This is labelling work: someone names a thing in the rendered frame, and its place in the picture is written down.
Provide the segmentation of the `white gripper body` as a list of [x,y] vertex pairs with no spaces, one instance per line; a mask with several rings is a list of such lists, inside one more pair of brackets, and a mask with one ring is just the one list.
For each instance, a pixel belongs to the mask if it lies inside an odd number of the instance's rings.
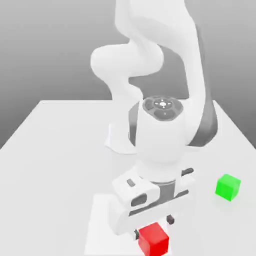
[[148,226],[168,215],[174,217],[183,206],[188,206],[190,191],[179,192],[176,196],[167,194],[147,206],[140,205],[137,209],[126,209],[119,202],[116,203],[117,217],[115,217],[115,234],[120,236],[132,233],[135,229]]

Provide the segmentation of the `small red cube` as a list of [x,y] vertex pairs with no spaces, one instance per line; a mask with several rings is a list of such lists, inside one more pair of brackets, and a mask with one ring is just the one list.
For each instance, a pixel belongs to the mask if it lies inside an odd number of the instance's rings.
[[169,236],[158,222],[138,230],[138,245],[145,256],[162,256],[169,250]]

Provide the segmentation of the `small green cube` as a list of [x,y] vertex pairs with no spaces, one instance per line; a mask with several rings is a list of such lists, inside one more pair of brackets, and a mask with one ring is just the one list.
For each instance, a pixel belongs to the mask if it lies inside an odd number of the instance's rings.
[[231,202],[237,196],[240,185],[240,179],[224,174],[217,180],[215,194]]

